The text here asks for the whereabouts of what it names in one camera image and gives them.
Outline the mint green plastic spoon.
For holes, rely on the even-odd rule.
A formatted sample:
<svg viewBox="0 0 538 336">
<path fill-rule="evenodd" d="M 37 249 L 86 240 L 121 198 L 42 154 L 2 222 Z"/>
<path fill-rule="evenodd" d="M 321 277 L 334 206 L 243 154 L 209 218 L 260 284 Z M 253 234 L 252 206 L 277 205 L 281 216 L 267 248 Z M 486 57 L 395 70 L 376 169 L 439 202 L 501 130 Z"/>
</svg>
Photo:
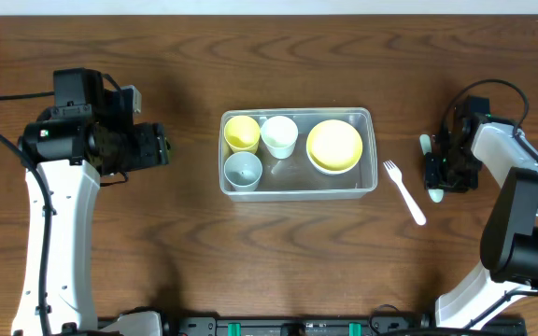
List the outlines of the mint green plastic spoon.
<svg viewBox="0 0 538 336">
<path fill-rule="evenodd" d="M 419 142 L 424 156 L 432 152 L 431 138 L 427 134 L 422 134 L 419 137 Z M 434 203 L 440 203 L 445 195 L 442 189 L 428 189 L 428 193 Z"/>
</svg>

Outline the white plastic fork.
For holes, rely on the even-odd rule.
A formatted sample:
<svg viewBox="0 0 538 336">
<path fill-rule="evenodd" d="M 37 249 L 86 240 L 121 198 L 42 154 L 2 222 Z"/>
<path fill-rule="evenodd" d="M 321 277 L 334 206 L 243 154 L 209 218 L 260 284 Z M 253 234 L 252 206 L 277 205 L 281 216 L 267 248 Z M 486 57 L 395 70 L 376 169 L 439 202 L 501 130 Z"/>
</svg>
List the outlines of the white plastic fork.
<svg viewBox="0 0 538 336">
<path fill-rule="evenodd" d="M 427 219 L 423 214 L 422 210 L 419 208 L 415 199 L 412 197 L 412 195 L 406 188 L 401 170 L 393 161 L 384 161 L 383 164 L 390 179 L 401 192 L 412 218 L 419 226 L 424 226 L 427 223 Z"/>
</svg>

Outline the yellow plastic cup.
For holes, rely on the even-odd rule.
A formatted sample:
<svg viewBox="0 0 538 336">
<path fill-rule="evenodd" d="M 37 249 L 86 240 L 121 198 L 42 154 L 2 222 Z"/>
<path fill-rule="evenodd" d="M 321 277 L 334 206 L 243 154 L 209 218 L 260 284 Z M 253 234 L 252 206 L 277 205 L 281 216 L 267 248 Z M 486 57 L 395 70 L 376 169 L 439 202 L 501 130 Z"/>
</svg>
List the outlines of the yellow plastic cup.
<svg viewBox="0 0 538 336">
<path fill-rule="evenodd" d="M 255 154 L 258 150 L 261 128 L 259 123 L 249 116 L 230 118 L 223 128 L 224 139 L 232 152 L 249 152 Z"/>
</svg>

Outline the grey plastic cup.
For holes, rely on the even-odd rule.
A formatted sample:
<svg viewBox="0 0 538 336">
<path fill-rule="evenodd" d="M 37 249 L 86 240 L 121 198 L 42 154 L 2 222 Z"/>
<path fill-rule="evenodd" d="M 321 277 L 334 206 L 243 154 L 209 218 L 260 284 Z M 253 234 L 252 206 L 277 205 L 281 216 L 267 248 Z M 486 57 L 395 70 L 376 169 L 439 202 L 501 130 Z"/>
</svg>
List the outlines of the grey plastic cup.
<svg viewBox="0 0 538 336">
<path fill-rule="evenodd" d="M 262 177 L 262 162 L 255 154 L 237 152 L 226 160 L 223 171 L 236 191 L 254 191 Z"/>
</svg>

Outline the yellow plastic bowl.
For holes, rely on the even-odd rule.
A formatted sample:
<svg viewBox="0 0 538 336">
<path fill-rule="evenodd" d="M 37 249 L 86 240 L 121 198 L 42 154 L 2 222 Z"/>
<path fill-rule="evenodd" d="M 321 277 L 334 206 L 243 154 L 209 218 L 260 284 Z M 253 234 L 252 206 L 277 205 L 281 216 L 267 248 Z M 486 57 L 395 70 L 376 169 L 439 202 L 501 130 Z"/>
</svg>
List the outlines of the yellow plastic bowl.
<svg viewBox="0 0 538 336">
<path fill-rule="evenodd" d="M 351 124 L 329 119 L 310 131 L 305 150 L 321 167 L 337 171 L 359 163 L 363 144 L 360 133 Z"/>
</svg>

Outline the white plastic bowl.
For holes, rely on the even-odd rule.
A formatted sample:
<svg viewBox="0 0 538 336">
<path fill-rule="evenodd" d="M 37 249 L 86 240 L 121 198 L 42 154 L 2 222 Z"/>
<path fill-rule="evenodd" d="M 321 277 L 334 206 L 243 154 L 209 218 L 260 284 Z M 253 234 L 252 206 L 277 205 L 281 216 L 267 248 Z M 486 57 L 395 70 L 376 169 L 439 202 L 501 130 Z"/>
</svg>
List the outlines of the white plastic bowl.
<svg viewBox="0 0 538 336">
<path fill-rule="evenodd" d="M 313 167 L 315 169 L 317 169 L 319 172 L 321 172 L 322 174 L 325 174 L 325 175 L 342 175 L 344 173 L 347 173 L 349 171 L 351 171 L 353 168 L 355 168 L 357 165 L 358 165 L 358 162 L 346 169 L 343 169 L 343 170 L 337 170 L 337 171 L 334 171 L 334 170 L 329 170 L 329 169 L 326 169 L 326 168 L 323 168 L 321 167 L 318 163 L 315 162 L 314 158 L 310 155 L 310 153 L 307 153 L 307 158 L 309 159 L 310 163 L 313 165 Z"/>
</svg>

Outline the white plastic cup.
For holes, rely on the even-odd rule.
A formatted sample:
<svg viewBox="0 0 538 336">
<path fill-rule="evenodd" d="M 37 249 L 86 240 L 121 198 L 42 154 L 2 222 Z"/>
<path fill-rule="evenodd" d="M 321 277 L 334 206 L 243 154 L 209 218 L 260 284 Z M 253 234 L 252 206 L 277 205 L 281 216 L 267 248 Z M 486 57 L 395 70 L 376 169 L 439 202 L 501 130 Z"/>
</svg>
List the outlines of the white plastic cup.
<svg viewBox="0 0 538 336">
<path fill-rule="evenodd" d="M 261 138 L 270 154 L 278 160 L 288 158 L 298 138 L 296 123 L 285 116 L 269 118 L 261 127 Z"/>
</svg>

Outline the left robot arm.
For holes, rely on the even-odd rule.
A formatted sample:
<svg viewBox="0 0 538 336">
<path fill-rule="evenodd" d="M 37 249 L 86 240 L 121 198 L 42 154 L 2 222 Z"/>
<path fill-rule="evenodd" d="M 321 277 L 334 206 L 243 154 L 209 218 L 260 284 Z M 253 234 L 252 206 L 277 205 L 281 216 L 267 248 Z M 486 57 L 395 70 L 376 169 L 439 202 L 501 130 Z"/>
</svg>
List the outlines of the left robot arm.
<svg viewBox="0 0 538 336">
<path fill-rule="evenodd" d="M 53 74 L 53 106 L 19 139 L 27 158 L 30 224 L 14 335 L 167 335 L 152 308 L 102 321 L 92 297 L 92 220 L 102 177 L 166 165 L 160 123 L 135 123 L 142 95 L 112 77 L 75 68 Z"/>
</svg>

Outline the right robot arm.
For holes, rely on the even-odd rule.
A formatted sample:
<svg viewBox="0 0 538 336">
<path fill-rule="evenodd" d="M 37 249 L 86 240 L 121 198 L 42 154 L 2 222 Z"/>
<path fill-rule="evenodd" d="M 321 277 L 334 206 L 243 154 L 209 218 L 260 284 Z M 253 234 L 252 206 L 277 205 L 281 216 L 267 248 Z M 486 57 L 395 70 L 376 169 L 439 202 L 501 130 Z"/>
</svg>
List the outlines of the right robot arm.
<svg viewBox="0 0 538 336">
<path fill-rule="evenodd" d="M 451 291 L 441 295 L 424 327 L 481 330 L 524 297 L 538 297 L 538 151 L 510 119 L 493 117 L 489 100 L 454 99 L 451 125 L 426 151 L 428 191 L 463 193 L 478 186 L 487 168 L 500 194 L 480 239 L 480 260 Z"/>
</svg>

